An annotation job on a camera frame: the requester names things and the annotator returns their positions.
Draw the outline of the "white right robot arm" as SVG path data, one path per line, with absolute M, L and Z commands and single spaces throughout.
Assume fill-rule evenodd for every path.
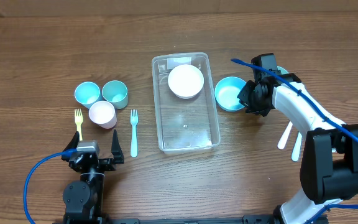
M 346 124 L 326 111 L 293 73 L 257 75 L 238 94 L 247 113 L 281 111 L 305 140 L 301 189 L 279 205 L 271 223 L 327 223 L 322 214 L 358 194 L 358 124 Z

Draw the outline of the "teal plastic bowl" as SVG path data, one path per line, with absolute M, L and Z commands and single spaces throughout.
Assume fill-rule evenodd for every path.
M 288 74 L 288 71 L 286 69 L 284 69 L 283 67 L 278 66 L 277 68 L 281 75 Z

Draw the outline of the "green plastic cup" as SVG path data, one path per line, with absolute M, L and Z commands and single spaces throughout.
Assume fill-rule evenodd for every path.
M 110 102 L 115 109 L 123 109 L 129 101 L 129 92 L 126 85 L 119 80 L 107 82 L 102 88 L 102 96 Z

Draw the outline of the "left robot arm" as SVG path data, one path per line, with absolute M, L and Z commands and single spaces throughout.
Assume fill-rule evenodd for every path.
M 80 179 L 69 183 L 63 191 L 65 214 L 63 223 L 111 223 L 102 212 L 105 173 L 124 163 L 117 131 L 113 131 L 112 157 L 100 158 L 96 140 L 81 141 L 76 132 L 63 150 L 62 160 L 80 173 Z

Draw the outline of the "blue plastic cup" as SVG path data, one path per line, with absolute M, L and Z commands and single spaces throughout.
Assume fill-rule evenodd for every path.
M 79 84 L 74 92 L 75 100 L 90 109 L 93 104 L 103 99 L 99 86 L 93 82 Z

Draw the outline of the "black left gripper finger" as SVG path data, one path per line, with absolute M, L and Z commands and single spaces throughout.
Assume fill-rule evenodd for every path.
M 111 154 L 113 155 L 114 162 L 124 162 L 124 155 L 119 144 L 117 130 L 113 131 L 112 144 L 111 144 Z
M 80 141 L 80 134 L 78 131 L 76 131 L 71 141 L 68 143 L 67 147 L 63 150 L 63 155 L 70 156 L 72 153 L 76 152 L 76 148 L 79 141 Z

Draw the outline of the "blue plastic bowl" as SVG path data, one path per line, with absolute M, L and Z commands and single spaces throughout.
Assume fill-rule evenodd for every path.
M 244 108 L 238 99 L 238 94 L 246 85 L 246 81 L 238 77 L 226 77 L 220 80 L 215 87 L 215 99 L 225 111 L 238 111 Z

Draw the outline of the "pink plastic cup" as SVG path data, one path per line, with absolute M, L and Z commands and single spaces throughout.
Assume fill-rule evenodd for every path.
M 89 109 L 90 120 L 104 129 L 111 129 L 117 123 L 114 106 L 108 101 L 98 101 Z

